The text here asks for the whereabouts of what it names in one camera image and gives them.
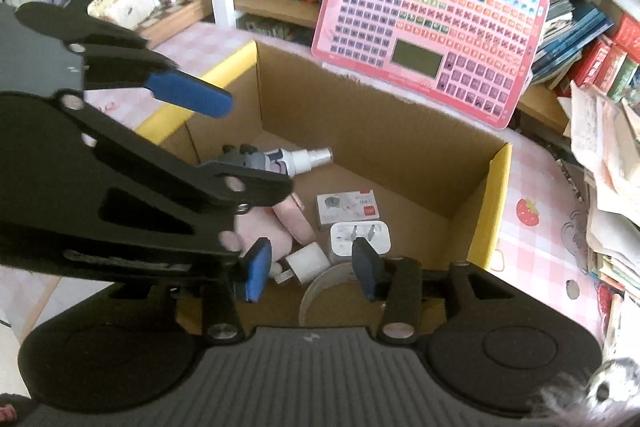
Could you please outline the white blue spray bottle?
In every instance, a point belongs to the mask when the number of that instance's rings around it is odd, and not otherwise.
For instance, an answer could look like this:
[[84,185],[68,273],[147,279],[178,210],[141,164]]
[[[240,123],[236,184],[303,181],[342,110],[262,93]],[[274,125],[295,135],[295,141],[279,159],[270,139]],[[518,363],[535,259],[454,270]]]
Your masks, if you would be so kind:
[[319,150],[283,150],[283,148],[278,148],[266,152],[265,156],[271,171],[286,174],[290,178],[311,172],[314,168],[330,165],[333,162],[333,153],[329,147],[319,148]]

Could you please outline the grey tape roll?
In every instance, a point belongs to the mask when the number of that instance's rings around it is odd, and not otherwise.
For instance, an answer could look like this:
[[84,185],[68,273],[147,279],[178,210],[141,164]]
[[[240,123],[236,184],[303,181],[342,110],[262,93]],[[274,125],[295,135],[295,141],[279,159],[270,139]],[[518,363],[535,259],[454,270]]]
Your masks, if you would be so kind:
[[298,309],[302,327],[378,328],[383,303],[371,303],[364,297],[352,265],[333,265],[308,286]]

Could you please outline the wooden chess board box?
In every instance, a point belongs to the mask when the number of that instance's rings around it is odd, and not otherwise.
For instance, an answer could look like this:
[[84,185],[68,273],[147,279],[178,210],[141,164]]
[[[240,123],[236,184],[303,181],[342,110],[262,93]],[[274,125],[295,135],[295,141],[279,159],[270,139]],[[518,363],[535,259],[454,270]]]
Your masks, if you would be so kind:
[[136,29],[154,49],[193,24],[213,15],[212,0],[180,0],[154,12]]

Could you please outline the white small box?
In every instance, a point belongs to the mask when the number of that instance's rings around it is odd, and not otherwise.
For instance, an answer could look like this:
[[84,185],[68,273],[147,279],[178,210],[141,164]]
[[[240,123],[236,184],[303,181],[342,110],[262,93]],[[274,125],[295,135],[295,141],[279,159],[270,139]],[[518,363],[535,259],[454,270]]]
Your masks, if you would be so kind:
[[300,285],[311,283],[316,277],[331,268],[331,262],[318,243],[311,243],[285,258],[288,267],[276,274],[277,284],[296,280]]

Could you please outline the floral tissue pack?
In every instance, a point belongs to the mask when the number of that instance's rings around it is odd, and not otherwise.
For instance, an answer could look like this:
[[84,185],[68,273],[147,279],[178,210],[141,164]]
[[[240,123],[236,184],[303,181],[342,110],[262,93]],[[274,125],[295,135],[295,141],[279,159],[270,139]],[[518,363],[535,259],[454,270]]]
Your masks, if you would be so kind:
[[87,13],[129,30],[136,29],[159,6],[157,0],[92,0]]

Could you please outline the grey toy car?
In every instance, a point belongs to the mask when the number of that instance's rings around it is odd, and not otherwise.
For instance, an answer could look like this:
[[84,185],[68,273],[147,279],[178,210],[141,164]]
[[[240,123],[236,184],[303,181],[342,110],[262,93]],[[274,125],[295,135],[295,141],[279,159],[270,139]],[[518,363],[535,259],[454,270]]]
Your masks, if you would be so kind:
[[256,170],[270,169],[269,157],[250,144],[241,144],[240,146],[224,144],[222,153],[216,158],[216,161]]

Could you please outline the pink plush toy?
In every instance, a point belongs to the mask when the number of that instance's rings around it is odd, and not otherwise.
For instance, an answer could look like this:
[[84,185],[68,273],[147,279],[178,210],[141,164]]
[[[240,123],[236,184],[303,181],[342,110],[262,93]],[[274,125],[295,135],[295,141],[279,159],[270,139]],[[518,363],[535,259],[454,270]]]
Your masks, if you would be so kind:
[[268,239],[273,261],[317,240],[314,228],[304,215],[304,204],[296,194],[272,207],[253,207],[237,213],[231,227],[222,231],[218,239],[221,252],[232,255],[246,254],[258,239]]

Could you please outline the yellow cardboard box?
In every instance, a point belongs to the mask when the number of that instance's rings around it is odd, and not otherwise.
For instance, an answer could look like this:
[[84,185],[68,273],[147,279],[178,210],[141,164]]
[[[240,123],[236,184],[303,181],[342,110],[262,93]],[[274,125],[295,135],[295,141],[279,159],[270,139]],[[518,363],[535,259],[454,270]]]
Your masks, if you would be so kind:
[[299,176],[309,220],[322,193],[371,190],[396,256],[445,269],[487,268],[498,243],[512,148],[481,124],[383,83],[337,72],[295,44],[251,41],[221,51],[183,32],[160,46],[183,70],[230,91],[216,120],[165,106],[142,125],[149,139],[195,162],[224,144],[332,150],[334,161]]

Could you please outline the pink plaid tablecloth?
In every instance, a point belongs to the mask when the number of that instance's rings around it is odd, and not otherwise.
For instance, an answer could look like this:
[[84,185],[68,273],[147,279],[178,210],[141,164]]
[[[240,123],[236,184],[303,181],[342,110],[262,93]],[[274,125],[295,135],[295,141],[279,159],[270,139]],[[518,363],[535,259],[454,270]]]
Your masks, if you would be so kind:
[[[246,38],[236,31],[224,31],[209,23],[197,23],[183,32],[192,32],[215,43],[221,51],[229,51],[234,46],[251,41],[282,42],[268,38]],[[398,89],[421,102],[428,102],[425,98],[386,82],[321,64],[337,72],[347,72],[359,78],[383,83],[387,88]],[[145,138],[140,128],[150,116],[165,106],[180,108],[157,101],[149,90],[139,88],[91,91],[87,93],[86,101]],[[183,110],[191,115],[201,115]],[[488,130],[506,140],[512,148],[512,154],[506,199],[498,228],[498,243],[487,269],[582,324],[592,335],[600,336],[603,327],[597,285],[580,269],[587,251],[586,207],[578,202],[548,150],[518,132]],[[162,142],[146,139],[168,150]],[[204,161],[207,160],[190,164],[201,164]],[[305,205],[304,215],[307,218]],[[318,209],[316,219],[308,221],[316,232],[317,243],[329,260],[332,263],[339,262],[340,256],[334,253],[329,225],[319,225]]]

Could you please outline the stack of papers and books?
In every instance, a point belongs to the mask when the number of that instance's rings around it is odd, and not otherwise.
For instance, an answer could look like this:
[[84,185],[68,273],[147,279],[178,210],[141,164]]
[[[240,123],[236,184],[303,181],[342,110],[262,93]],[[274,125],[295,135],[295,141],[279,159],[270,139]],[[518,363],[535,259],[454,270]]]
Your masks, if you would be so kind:
[[570,84],[559,102],[564,134],[584,169],[589,268],[599,279],[639,298],[639,115],[592,86]]

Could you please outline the pink toy keyboard tablet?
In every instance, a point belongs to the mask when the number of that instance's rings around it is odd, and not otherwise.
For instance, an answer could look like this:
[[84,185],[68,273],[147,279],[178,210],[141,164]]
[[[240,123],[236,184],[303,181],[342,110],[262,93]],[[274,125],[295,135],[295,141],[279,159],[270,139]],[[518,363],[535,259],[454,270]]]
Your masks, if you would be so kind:
[[549,0],[322,0],[311,52],[503,129],[548,9]]

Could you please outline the red dictionary book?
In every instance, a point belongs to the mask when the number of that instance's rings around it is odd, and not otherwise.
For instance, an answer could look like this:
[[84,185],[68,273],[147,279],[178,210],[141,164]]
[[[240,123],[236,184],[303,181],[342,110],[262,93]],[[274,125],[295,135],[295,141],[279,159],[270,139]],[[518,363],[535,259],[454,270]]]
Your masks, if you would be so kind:
[[626,13],[622,15],[613,40],[637,63],[640,62],[640,24],[633,17]]

